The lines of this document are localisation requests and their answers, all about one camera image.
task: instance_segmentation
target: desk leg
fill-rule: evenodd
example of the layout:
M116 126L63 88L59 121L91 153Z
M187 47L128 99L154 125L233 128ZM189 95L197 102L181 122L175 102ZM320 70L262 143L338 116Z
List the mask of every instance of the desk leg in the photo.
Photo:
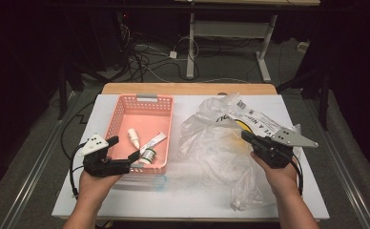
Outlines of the desk leg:
M194 54L194 38L195 38L195 14L191 13L191 20L189 26L189 50L188 50L188 61L186 67L186 77L188 79L194 78L194 61L195 61L195 54Z
M268 68L266 67L264 57L265 57L266 51L268 50L269 43L271 42L272 32L274 31L277 18L278 18L277 15L272 15L271 22L269 23L268 28L265 33L262 50L261 52L256 52L257 62L259 65L259 69L261 71L262 79L266 83L271 82L271 76L268 73Z

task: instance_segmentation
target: plastic bag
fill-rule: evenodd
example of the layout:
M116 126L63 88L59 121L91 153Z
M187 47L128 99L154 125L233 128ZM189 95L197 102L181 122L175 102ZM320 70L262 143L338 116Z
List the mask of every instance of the plastic bag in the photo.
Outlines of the plastic bag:
M248 115L254 116L252 123ZM275 203L262 168L250 157L253 148L241 138L242 128L235 118L247 122L256 135L272 135L283 127L248 108L238 94L212 97L203 101L198 111L181 124L179 156L196 160L206 185L230 185L230 206L234 210Z

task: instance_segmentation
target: plastic basket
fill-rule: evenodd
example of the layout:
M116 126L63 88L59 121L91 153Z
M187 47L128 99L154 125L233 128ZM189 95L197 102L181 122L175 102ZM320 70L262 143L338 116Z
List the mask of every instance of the plastic basket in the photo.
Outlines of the plastic basket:
M130 141L128 130L134 128L140 147L160 132L167 138L154 146L156 156L152 164L138 161L132 164L131 172L164 174L168 158L168 146L173 117L174 99L160 94L121 94L117 100L106 139L118 135L119 142L108 151L112 159L125 159L137 149Z

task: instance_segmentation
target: bottle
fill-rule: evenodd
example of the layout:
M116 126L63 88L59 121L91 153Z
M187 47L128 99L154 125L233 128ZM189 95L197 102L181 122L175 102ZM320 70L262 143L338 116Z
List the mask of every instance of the bottle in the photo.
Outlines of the bottle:
M129 139L131 140L131 143L134 145L134 147L138 150L140 149L140 142L138 141L138 135L135 132L133 128L128 130Z

